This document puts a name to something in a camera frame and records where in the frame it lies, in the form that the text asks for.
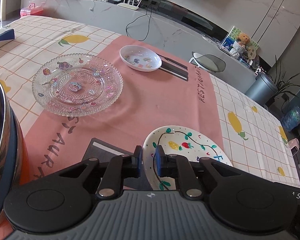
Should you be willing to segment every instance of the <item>sticker on bowl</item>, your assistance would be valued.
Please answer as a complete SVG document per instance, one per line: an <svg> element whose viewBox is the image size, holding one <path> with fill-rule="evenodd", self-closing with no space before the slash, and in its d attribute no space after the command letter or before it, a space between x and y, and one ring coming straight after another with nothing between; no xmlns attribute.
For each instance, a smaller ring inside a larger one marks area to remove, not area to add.
<svg viewBox="0 0 300 240"><path fill-rule="evenodd" d="M148 63L152 62L152 60L151 60L149 57L145 57L145 58L143 59L143 61L148 62Z"/></svg>

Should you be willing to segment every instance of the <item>black cable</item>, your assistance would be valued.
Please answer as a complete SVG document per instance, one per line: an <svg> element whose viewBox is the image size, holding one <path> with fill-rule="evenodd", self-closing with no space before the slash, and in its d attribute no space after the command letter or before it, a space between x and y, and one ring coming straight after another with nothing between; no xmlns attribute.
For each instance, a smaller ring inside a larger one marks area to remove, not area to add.
<svg viewBox="0 0 300 240"><path fill-rule="evenodd" d="M150 8L151 8L151 12L150 12L149 23L148 23L148 32L147 32L146 37L145 37L143 40L138 40L138 41L144 41L144 40L148 37L149 30L150 30L150 19L151 19L151 15L152 15L152 5L151 5L151 4L149 4L149 5L147 6L146 14L137 17L133 22L130 22L129 24L127 24L127 26L126 26L126 34L127 34L128 37L129 37L128 31L127 31L128 26L129 26L131 23L134 23L134 22L135 22L136 20L138 20L139 18L148 15L148 8L149 8L149 6L150 6Z"/></svg>
<svg viewBox="0 0 300 240"><path fill-rule="evenodd" d="M283 110L282 110L282 108L283 108L283 106L284 106L284 104L285 104L286 101L284 101L283 104L282 104L282 106L281 106L281 112L282 112L282 114L286 114L286 113L283 113Z"/></svg>
<svg viewBox="0 0 300 240"><path fill-rule="evenodd" d="M187 135L187 134L184 133L184 132L181 132L181 131L175 131L175 132L171 132L171 133L165 132L165 133L163 133L162 135L164 135L164 134L174 134L174 133L176 133L176 132L183 133L183 134L186 135L191 141L193 141L194 143L196 143L196 144L198 144L198 145L200 145L200 146L207 146L207 147L210 147L210 148L216 153L216 155L218 156L218 153L217 153L217 152L215 151L215 149L213 149L210 145L205 145L205 144L197 143L195 140L193 140L189 135ZM153 160L152 160L152 168L153 168L154 174L155 174L155 176L157 177L157 179L159 180L160 184L162 184L162 186L164 186L166 190L169 190L168 187L162 183L162 181L160 180L160 177L158 176L157 172L155 171L155 168L154 168L154 159L155 159L155 154L153 155Z"/></svg>

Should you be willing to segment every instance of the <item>white ceramic plate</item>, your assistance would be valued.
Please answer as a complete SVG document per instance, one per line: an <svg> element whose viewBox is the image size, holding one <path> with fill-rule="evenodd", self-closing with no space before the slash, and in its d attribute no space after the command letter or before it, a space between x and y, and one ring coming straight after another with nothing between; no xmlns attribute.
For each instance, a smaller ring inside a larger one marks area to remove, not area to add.
<svg viewBox="0 0 300 240"><path fill-rule="evenodd" d="M127 45L120 49L122 61L138 71L150 72L162 65L161 58L152 50L137 45Z"/></svg>
<svg viewBox="0 0 300 240"><path fill-rule="evenodd" d="M157 168L155 161L153 167L153 157L157 145L162 146L165 154L183 155L191 162L198 162L201 157L210 157L233 167L223 150L205 135L183 126L163 126L152 131L143 144L143 167L154 190L164 190L163 184L168 189L176 189L174 179L160 178L160 183L154 173L153 169Z"/></svg>

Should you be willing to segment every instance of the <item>trash can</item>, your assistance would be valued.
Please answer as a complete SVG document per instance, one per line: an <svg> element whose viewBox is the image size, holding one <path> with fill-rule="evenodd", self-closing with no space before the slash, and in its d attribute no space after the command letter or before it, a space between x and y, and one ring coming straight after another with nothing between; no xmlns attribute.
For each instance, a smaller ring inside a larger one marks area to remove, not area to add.
<svg viewBox="0 0 300 240"><path fill-rule="evenodd" d="M245 95L261 106L277 92L277 86L265 73L258 73L256 81L245 92Z"/></svg>

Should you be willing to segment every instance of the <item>pineapple drawing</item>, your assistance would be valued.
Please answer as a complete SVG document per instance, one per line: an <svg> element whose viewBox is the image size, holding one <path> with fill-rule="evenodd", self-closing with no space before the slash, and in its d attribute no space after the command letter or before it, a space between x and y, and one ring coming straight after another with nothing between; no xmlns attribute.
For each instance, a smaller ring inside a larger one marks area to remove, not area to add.
<svg viewBox="0 0 300 240"><path fill-rule="evenodd" d="M245 141L248 140L249 138L245 138L245 132L242 131L242 125L240 123L240 120L238 119L238 117L235 115L234 112L228 113L228 119L229 119L231 126L237 132L237 134L240 135L243 140L245 140Z"/></svg>
<svg viewBox="0 0 300 240"><path fill-rule="evenodd" d="M174 150L176 150L176 151L182 151L182 147L181 146L179 146L178 144L176 144L175 142L173 142L173 141L169 141L168 142L169 143L169 146L172 148L172 149L174 149Z"/></svg>
<svg viewBox="0 0 300 240"><path fill-rule="evenodd" d="M280 130L280 135L281 135L281 138L282 138L283 142L285 144L287 144L288 143L288 138L286 137L285 132L284 132L282 126L279 126L279 130Z"/></svg>

